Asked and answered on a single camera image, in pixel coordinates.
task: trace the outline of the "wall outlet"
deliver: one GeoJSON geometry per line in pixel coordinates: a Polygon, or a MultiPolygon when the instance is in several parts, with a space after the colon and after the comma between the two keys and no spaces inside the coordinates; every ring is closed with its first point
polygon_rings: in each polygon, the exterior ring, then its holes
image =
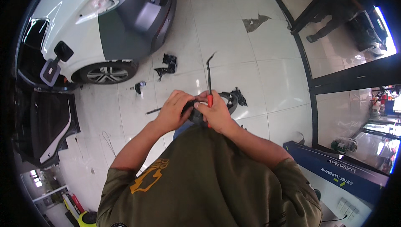
{"type": "Polygon", "coordinates": [[[346,202],[345,204],[344,204],[344,206],[342,207],[342,209],[340,210],[340,214],[342,215],[342,216],[345,216],[345,213],[347,212],[347,210],[348,210],[348,208],[351,206],[351,204],[350,204],[350,202],[346,202]]]}
{"type": "Polygon", "coordinates": [[[345,200],[344,198],[341,198],[340,202],[337,205],[337,210],[340,211],[346,202],[347,202],[347,200],[345,200]]]}
{"type": "Polygon", "coordinates": [[[355,206],[351,205],[351,206],[348,208],[348,210],[347,210],[347,212],[345,213],[345,215],[347,215],[347,217],[350,217],[351,214],[352,214],[352,212],[353,212],[355,209],[356,209],[355,206]]]}
{"type": "Polygon", "coordinates": [[[356,215],[358,215],[358,213],[359,213],[359,210],[358,209],[354,209],[354,211],[351,213],[351,215],[348,217],[348,220],[349,221],[352,221],[353,219],[354,219],[354,217],[356,216],[356,215]]]}

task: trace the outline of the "red tool handle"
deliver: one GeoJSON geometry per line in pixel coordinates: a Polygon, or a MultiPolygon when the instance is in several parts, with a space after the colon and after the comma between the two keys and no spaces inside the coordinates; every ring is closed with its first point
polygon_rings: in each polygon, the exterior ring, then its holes
{"type": "Polygon", "coordinates": [[[210,107],[212,107],[212,105],[213,105],[213,95],[210,94],[210,95],[207,95],[207,106],[210,108],[210,107]]]}

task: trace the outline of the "pant leg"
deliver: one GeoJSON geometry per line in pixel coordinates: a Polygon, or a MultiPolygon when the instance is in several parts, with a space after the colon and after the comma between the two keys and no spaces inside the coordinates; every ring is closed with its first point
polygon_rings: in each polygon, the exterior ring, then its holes
{"type": "Polygon", "coordinates": [[[312,35],[311,37],[313,38],[314,41],[325,37],[328,33],[332,32],[334,29],[337,29],[341,24],[344,24],[346,20],[339,20],[339,19],[331,19],[328,21],[326,26],[321,28],[316,34],[312,35]]]}
{"type": "Polygon", "coordinates": [[[186,129],[188,129],[189,127],[191,127],[194,123],[187,120],[180,128],[178,128],[173,135],[173,140],[175,140],[177,138],[177,136],[181,133],[183,133],[186,129]]]}
{"type": "Polygon", "coordinates": [[[312,23],[320,23],[326,16],[328,16],[328,13],[325,10],[322,10],[314,18],[312,18],[310,21],[312,23]]]}

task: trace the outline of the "tire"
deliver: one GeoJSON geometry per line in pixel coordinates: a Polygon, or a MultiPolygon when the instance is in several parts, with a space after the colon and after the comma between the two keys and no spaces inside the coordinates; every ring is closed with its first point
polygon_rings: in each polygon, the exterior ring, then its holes
{"type": "Polygon", "coordinates": [[[79,75],[87,84],[118,84],[131,79],[137,70],[137,63],[105,62],[83,67],[79,70],[79,75]]]}
{"type": "Polygon", "coordinates": [[[82,216],[82,221],[86,224],[94,224],[96,223],[97,213],[95,211],[87,212],[82,216]]]}

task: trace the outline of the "wire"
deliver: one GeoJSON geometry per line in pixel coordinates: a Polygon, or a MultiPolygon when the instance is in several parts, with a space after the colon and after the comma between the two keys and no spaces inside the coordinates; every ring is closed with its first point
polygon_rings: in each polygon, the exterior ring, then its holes
{"type": "Polygon", "coordinates": [[[345,215],[342,219],[335,219],[335,220],[326,220],[326,221],[322,221],[323,222],[332,222],[332,221],[338,221],[338,220],[343,220],[346,219],[348,215],[345,215]]]}
{"type": "Polygon", "coordinates": [[[112,142],[110,140],[109,135],[107,134],[106,131],[103,130],[102,131],[102,136],[103,136],[103,139],[106,141],[107,145],[109,146],[109,148],[111,149],[111,151],[113,152],[113,155],[115,156],[115,152],[114,152],[114,149],[113,149],[113,146],[112,146],[112,142]]]}

